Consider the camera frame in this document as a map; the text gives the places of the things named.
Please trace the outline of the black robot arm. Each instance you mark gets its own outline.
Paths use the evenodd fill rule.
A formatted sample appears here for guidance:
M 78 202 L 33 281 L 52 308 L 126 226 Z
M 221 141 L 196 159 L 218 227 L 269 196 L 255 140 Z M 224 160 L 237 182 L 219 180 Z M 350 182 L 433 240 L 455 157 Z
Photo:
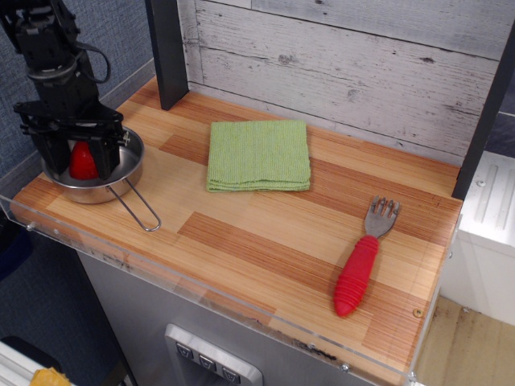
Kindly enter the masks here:
M 78 41 L 75 15 L 61 1 L 3 1 L 1 24 L 39 96 L 14 105 L 22 132 L 57 174 L 70 167 L 69 143 L 86 142 L 99 178 L 108 179 L 127 135 L 123 116 L 99 100 L 97 86 L 107 79 L 94 76 L 88 53 L 95 48 Z

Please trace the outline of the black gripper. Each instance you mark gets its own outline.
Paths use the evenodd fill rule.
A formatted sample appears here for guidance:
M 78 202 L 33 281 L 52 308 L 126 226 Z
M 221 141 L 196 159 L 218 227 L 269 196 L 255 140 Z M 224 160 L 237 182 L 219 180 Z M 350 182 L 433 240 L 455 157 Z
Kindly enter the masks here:
M 119 145 L 129 142 L 123 116 L 99 100 L 97 80 L 76 68 L 30 70 L 37 101 L 18 102 L 14 111 L 27 129 L 47 167 L 61 175 L 70 164 L 70 140 L 92 140 L 90 153 L 101 180 L 119 165 Z

